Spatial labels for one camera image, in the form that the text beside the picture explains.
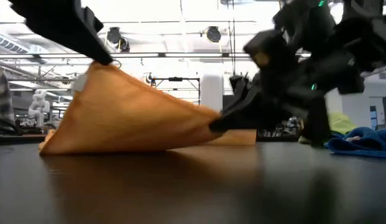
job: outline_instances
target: white humanoid robot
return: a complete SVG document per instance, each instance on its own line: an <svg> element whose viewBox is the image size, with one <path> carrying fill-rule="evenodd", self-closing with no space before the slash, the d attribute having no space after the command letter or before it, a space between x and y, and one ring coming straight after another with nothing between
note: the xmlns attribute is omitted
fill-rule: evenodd
<svg viewBox="0 0 386 224"><path fill-rule="evenodd" d="M44 125L44 113L50 111L50 104L45 101L46 91L36 90L32 95L32 103L29 107L29 117L37 120L37 127Z"/></svg>

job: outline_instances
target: black table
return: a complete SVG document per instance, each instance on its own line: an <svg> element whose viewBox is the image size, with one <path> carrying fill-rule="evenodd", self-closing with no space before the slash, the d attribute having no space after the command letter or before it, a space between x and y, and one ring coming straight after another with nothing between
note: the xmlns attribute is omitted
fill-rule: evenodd
<svg viewBox="0 0 386 224"><path fill-rule="evenodd" d="M50 157L0 146L3 223L386 223L386 160L297 143Z"/></svg>

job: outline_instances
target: person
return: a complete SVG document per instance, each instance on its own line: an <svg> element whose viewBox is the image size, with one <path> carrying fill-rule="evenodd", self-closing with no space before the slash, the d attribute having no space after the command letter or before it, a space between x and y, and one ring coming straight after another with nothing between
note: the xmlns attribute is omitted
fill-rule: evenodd
<svg viewBox="0 0 386 224"><path fill-rule="evenodd" d="M14 110L12 94L9 82L6 79L3 69L0 67L0 119L14 124ZM0 122L0 128L12 130L9 126Z"/></svg>

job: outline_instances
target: orange cloth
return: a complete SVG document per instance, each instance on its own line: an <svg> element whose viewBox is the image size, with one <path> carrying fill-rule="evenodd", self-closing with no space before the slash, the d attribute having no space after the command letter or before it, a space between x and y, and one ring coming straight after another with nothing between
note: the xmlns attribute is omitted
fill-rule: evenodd
<svg viewBox="0 0 386 224"><path fill-rule="evenodd" d="M87 82L41 154L163 151L220 137L208 124L216 111L177 99L125 74L93 63Z"/></svg>

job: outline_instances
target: blue towel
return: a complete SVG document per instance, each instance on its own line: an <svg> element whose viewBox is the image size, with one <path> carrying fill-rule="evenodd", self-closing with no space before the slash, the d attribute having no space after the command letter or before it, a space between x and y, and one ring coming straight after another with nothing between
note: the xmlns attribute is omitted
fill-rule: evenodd
<svg viewBox="0 0 386 224"><path fill-rule="evenodd" d="M359 136L359 140L346 141ZM347 135L332 134L324 145L337 154L386 158L386 128L374 131L371 128L355 128Z"/></svg>

